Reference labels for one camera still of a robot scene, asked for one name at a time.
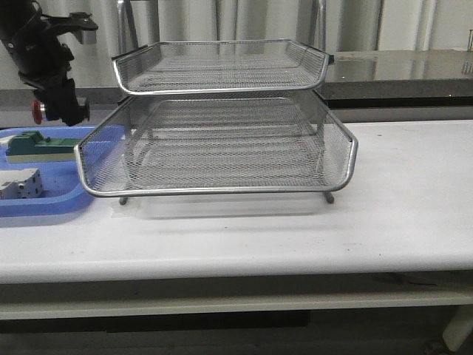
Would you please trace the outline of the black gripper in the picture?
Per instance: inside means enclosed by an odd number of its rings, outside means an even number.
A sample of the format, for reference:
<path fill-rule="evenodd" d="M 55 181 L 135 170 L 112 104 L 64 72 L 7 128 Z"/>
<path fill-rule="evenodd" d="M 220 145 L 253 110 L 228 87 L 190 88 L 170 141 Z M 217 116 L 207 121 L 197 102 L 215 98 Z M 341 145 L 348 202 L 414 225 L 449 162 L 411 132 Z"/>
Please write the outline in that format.
<path fill-rule="evenodd" d="M 21 81 L 32 87 L 35 96 L 35 121 L 58 121 L 74 126 L 84 120 L 78 103 L 75 82 L 67 77 L 71 50 L 58 40 L 74 33 L 71 21 L 13 21 L 10 23 L 10 57 L 18 67 Z M 59 97 L 58 110 L 46 97 Z"/>

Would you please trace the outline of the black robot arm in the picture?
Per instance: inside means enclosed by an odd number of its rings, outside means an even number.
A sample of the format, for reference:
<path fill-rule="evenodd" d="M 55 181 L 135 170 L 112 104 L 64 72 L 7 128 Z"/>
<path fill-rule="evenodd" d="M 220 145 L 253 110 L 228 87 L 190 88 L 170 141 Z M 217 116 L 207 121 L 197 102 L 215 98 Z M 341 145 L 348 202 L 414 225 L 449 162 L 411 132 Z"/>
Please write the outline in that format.
<path fill-rule="evenodd" d="M 18 68 L 20 80 L 33 88 L 31 114 L 36 124 L 61 120 L 74 126 L 89 117 L 88 104 L 79 104 L 75 82 L 67 77 L 71 50 L 58 40 L 67 33 L 68 18 L 44 17 L 33 1 L 1 2 L 1 42 Z"/>

